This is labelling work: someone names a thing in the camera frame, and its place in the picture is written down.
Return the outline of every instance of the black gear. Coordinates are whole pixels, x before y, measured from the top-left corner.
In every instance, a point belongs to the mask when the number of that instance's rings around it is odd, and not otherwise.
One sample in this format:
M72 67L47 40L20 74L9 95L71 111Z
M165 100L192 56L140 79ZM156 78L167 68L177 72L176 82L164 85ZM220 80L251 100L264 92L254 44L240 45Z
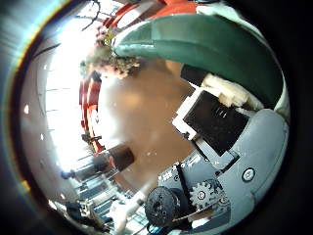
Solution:
M197 210L202 210L216 203L216 194L214 188L207 182L197 183L190 192L190 200Z

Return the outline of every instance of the cable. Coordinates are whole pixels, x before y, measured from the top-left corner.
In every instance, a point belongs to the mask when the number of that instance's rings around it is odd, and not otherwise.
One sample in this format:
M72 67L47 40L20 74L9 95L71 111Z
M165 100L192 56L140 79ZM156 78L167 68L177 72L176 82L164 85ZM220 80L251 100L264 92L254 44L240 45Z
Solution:
M83 28L81 29L81 31L87 29L91 24L93 24L94 21L98 18L99 14L100 14L100 11L101 11L101 4L100 4L100 2L99 2L98 0L92 0L92 1L93 1L93 4L97 4L97 6L98 6L97 14L96 14L96 16L91 20L91 23L89 23L88 25L86 25L85 27L83 27Z

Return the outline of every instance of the screw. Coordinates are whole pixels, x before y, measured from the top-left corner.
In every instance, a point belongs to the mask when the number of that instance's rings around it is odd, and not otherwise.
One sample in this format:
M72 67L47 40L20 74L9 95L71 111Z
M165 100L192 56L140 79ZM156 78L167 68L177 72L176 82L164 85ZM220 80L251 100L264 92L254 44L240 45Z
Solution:
M203 200L203 199L205 198L205 193L204 193L203 191L199 191L199 193L198 193L198 198L199 198L200 200Z
M245 170L244 174L243 174L243 181L244 182L249 182L253 179L255 175L255 171L253 168L248 168Z

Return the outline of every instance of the green cushion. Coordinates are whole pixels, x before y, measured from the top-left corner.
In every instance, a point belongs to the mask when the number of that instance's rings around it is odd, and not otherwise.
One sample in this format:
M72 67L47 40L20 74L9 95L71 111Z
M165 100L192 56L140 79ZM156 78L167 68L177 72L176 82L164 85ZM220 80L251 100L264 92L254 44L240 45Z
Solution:
M274 108L283 76L270 50L249 31L227 19L175 15L155 19L124 35L119 56L163 58L198 67L242 85L266 108Z

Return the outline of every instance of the brown floor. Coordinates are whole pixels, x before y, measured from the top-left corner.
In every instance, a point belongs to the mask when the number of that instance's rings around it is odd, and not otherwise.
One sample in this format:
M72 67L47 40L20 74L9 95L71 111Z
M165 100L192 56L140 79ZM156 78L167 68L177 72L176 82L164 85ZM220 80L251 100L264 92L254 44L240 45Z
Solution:
M193 92L180 69L177 63L149 60L129 77L103 81L98 130L107 148L123 143L132 150L135 162L122 175L137 190L151 190L159 173L192 151L171 124Z

